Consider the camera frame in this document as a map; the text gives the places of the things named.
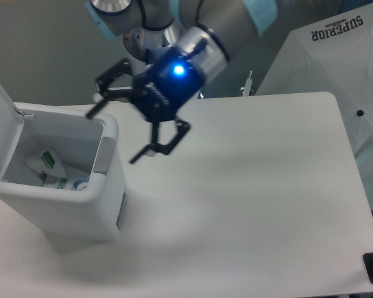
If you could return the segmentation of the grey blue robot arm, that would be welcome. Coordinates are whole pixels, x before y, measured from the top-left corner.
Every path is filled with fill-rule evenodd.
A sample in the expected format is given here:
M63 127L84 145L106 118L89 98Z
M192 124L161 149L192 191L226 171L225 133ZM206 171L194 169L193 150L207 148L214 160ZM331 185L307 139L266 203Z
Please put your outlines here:
M140 155L169 155L190 129L178 110L224 70L278 15L277 1L88 1L100 29L112 36L143 28L166 30L178 23L183 35L163 48L141 74L123 58L96 78L100 101L92 119L108 102L128 102L152 125L150 143Z

